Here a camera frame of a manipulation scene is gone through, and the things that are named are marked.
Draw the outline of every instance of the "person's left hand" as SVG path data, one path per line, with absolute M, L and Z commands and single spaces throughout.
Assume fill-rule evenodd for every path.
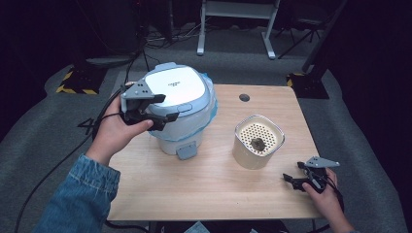
M 104 116 L 120 111 L 120 97 L 116 97 Z M 126 125 L 119 115 L 108 116 L 100 122 L 100 127 L 86 156 L 105 166 L 112 156 L 122 150 L 135 136 L 145 132 L 154 123 L 144 120 L 134 125 Z

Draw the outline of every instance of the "hand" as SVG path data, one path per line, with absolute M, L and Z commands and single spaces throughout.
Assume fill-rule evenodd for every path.
M 334 172 L 326 168 L 326 173 L 337 187 L 337 177 Z M 342 212 L 334 189 L 328 184 L 322 193 L 318 193 L 309 183 L 304 183 L 303 188 L 312 198 L 316 209 L 329 221 L 333 232 L 349 232 L 354 227 Z
M 120 111 L 120 97 L 116 97 L 104 116 Z M 99 131 L 86 156 L 108 166 L 112 156 L 122 150 L 135 136 L 145 132 L 154 123 L 144 120 L 134 125 L 126 125 L 119 115 L 108 116 L 100 122 Z

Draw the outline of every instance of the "perforated basket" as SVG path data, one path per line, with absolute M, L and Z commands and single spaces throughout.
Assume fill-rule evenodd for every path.
M 249 116 L 235 128 L 233 156 L 247 169 L 260 169 L 285 142 L 285 134 L 268 118 Z

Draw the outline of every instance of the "denim jacket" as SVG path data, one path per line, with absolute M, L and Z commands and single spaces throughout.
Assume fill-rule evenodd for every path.
M 101 232 L 119 180 L 119 171 L 82 154 L 33 232 Z

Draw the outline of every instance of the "dark background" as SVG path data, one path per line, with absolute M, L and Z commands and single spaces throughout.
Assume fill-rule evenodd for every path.
M 74 63 L 76 57 L 71 52 L 78 50 L 78 58 L 110 54 L 90 29 L 90 22 L 76 2 L 60 2 L 58 6 L 49 1 L 1 3 L 0 140 L 20 116 L 46 96 L 45 81 L 67 64 Z M 105 9 L 101 8 L 111 1 L 100 1 L 99 8 L 95 7 L 96 2 L 81 2 L 96 33 L 119 50 L 134 49 L 140 25 L 154 24 L 164 35 L 169 33 L 167 1 L 152 1 L 147 8 L 139 6 L 144 11 L 137 13 L 144 18 L 138 23 L 136 12 L 130 11 L 127 4 L 116 9 L 127 14 L 116 17 L 118 14 L 105 16 Z M 175 26 L 197 21 L 200 2 L 173 0 Z M 66 19 L 70 19 L 72 29 L 75 28 L 70 31 L 70 26 L 67 27 L 66 33 L 71 35 L 67 38 L 61 38 L 64 33 L 56 19 L 61 9 L 55 9 L 56 6 L 63 7 L 63 15 L 69 16 Z M 157 16 L 157 21 L 150 21 L 150 16 Z M 134 21 L 127 23 L 129 27 L 117 27 L 131 19 Z M 114 33 L 108 29 L 113 27 L 119 31 Z M 408 188 L 408 171 L 412 165 L 409 149 L 412 145 L 411 28 L 410 1 L 349 0 L 315 59 L 315 66 L 327 67 L 338 80 L 353 119 L 399 193 L 406 221 L 412 219 L 408 200 L 412 196 Z

